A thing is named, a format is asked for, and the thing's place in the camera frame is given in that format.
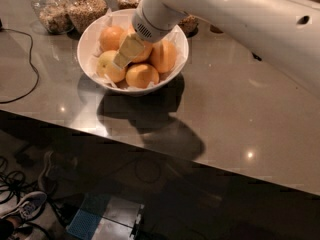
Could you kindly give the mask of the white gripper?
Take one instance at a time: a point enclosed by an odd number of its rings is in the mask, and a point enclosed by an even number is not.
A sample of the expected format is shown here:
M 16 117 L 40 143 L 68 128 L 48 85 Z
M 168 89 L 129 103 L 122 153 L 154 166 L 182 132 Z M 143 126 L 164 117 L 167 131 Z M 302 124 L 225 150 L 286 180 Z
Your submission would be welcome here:
M 135 32 L 125 36 L 113 59 L 119 69 L 128 66 L 144 51 L 144 41 L 156 43 L 163 39 L 187 16 L 181 10 L 169 5 L 166 0 L 141 0 L 132 17 Z

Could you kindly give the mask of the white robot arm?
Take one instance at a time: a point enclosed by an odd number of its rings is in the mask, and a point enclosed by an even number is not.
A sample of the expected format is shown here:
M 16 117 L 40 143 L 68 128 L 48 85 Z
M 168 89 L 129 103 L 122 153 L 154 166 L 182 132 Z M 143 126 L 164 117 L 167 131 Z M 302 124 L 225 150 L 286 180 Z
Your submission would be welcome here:
M 308 0 L 142 0 L 132 17 L 135 32 L 113 63 L 123 68 L 187 15 L 226 33 L 314 95 L 320 94 L 320 9 Z

